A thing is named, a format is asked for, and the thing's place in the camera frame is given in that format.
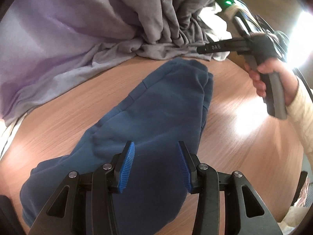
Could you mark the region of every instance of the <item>blue sweatpants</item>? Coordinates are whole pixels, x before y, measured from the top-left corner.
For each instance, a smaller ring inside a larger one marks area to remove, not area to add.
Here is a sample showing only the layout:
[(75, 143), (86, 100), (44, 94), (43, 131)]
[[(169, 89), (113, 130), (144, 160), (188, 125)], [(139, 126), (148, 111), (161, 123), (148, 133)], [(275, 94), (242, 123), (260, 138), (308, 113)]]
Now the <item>blue sweatpants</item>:
[(195, 60), (176, 58), (152, 72), (84, 133), (71, 154), (31, 171), (20, 192), (27, 225), (70, 171), (93, 172), (132, 140), (136, 153), (127, 187), (113, 195), (119, 232), (156, 233), (176, 217), (185, 200), (177, 142), (183, 140), (197, 153), (212, 89), (213, 75)]

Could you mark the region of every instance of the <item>metal screw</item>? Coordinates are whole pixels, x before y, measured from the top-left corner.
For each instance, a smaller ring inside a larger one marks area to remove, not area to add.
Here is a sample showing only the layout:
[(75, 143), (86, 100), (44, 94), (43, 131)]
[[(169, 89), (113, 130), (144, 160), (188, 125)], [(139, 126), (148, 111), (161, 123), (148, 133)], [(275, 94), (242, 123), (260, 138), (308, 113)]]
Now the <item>metal screw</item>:
[(112, 164), (110, 163), (106, 163), (102, 166), (104, 169), (111, 169), (112, 168)]
[(242, 173), (240, 171), (237, 171), (237, 170), (234, 172), (234, 175), (237, 178), (241, 178), (243, 176)]
[(71, 171), (68, 175), (71, 179), (77, 176), (77, 172), (76, 171)]
[(207, 164), (199, 164), (199, 169), (208, 169), (208, 167)]

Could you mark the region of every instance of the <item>triangular cutout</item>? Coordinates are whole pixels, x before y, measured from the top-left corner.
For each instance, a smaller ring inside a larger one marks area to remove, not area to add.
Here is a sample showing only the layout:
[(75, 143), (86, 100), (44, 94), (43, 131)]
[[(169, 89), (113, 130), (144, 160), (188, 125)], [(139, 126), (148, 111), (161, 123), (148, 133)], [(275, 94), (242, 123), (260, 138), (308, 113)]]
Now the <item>triangular cutout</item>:
[(48, 216), (63, 218), (67, 202), (69, 186), (65, 186), (48, 210)]
[(251, 190), (247, 186), (243, 186), (241, 189), (244, 196), (247, 217), (260, 217), (264, 215), (264, 209), (261, 207)]

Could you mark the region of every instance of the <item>person's arm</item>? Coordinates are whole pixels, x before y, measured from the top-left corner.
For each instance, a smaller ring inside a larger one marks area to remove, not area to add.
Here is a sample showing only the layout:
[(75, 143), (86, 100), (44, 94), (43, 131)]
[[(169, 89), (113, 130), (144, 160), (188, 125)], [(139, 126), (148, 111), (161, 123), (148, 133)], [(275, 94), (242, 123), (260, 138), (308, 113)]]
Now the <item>person's arm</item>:
[[(253, 81), (256, 93), (265, 97), (266, 86), (260, 80), (259, 73), (251, 70), (248, 64), (246, 64), (246, 70)], [(288, 117), (298, 134), (313, 170), (313, 103), (303, 82), (295, 76), (292, 70), (288, 69), (285, 63), (274, 58), (259, 65), (258, 71), (260, 73), (276, 71), (280, 74)]]

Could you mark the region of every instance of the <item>cream sleeve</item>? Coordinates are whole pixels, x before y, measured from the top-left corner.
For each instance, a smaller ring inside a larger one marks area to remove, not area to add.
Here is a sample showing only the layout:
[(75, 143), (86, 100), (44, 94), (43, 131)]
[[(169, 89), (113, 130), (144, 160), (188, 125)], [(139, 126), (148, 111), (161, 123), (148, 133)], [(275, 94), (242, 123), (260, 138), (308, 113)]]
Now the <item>cream sleeve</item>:
[(313, 170), (313, 103), (306, 87), (299, 78), (298, 82), (297, 94), (293, 102), (287, 107), (287, 113)]

